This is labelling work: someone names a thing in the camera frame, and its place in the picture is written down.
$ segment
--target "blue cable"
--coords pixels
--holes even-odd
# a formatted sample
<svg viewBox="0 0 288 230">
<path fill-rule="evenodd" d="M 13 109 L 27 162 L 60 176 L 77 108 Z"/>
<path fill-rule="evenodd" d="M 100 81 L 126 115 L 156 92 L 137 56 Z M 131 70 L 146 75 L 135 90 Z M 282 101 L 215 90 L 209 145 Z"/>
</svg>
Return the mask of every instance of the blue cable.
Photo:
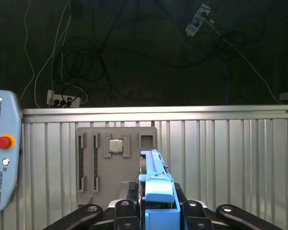
<svg viewBox="0 0 288 230">
<path fill-rule="evenodd" d="M 173 19 L 174 19 L 174 22 L 175 22 L 175 25 L 177 26 L 177 23 L 176 23 L 176 18 L 175 18 L 175 15 L 173 14 L 173 11 L 170 9 L 170 12 L 173 16 Z M 178 32 L 178 39 L 180 40 L 180 42 L 188 49 L 190 50 L 191 52 L 194 52 L 196 54 L 198 54 L 199 56 L 203 57 L 203 58 L 206 58 L 206 59 L 209 59 L 209 60 L 214 60 L 214 61 L 219 61 L 221 63 L 221 66 L 226 74 L 226 78 L 227 78 L 227 83 L 226 83 L 226 91 L 225 91 L 225 104 L 227 105 L 228 104 L 228 89 L 229 89 L 229 76 L 228 76 L 228 70 L 226 68 L 226 65 L 224 63 L 224 61 L 220 58 L 217 58 L 217 57 L 211 57 L 209 55 L 203 55 L 202 53 L 198 52 L 197 50 L 195 50 L 194 48 L 188 46 L 186 44 L 186 40 L 183 41 L 180 37 L 180 34 Z"/>
</svg>

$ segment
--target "slot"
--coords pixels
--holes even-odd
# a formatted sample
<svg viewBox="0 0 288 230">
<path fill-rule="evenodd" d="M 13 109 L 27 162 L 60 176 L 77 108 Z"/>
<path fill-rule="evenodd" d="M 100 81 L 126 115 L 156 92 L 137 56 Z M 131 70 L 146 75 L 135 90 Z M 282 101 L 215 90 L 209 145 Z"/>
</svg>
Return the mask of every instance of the slot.
<svg viewBox="0 0 288 230">
<path fill-rule="evenodd" d="M 96 136 L 94 135 L 94 190 L 98 191 L 98 150 Z"/>
<path fill-rule="evenodd" d="M 84 191 L 84 148 L 82 137 L 78 137 L 79 143 L 79 191 Z"/>
</svg>

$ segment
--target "white plug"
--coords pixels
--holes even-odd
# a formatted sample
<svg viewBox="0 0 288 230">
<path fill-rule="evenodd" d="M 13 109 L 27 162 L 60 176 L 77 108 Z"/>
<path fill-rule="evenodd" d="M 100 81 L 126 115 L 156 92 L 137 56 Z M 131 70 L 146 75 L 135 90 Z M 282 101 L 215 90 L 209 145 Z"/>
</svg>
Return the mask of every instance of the white plug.
<svg viewBox="0 0 288 230">
<path fill-rule="evenodd" d="M 54 90 L 48 90 L 47 93 L 47 104 L 52 105 L 54 102 Z"/>
</svg>

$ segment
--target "corrugated metal panel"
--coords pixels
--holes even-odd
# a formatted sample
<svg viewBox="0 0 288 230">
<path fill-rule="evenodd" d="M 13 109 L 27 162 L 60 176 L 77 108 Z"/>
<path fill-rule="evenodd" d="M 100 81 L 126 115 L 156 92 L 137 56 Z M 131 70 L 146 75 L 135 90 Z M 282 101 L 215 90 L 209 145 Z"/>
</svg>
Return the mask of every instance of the corrugated metal panel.
<svg viewBox="0 0 288 230">
<path fill-rule="evenodd" d="M 77 127 L 158 129 L 158 149 L 189 199 L 232 203 L 288 229 L 288 119 L 23 124 L 19 183 L 0 230 L 40 230 L 76 208 Z"/>
</svg>

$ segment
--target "aluminum rail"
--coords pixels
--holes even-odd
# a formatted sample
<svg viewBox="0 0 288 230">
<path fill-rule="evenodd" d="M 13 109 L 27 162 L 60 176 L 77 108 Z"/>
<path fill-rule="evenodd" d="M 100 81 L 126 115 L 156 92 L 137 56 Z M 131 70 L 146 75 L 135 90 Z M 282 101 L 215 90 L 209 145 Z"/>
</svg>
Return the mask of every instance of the aluminum rail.
<svg viewBox="0 0 288 230">
<path fill-rule="evenodd" d="M 24 109 L 23 123 L 288 119 L 288 105 Z"/>
</svg>

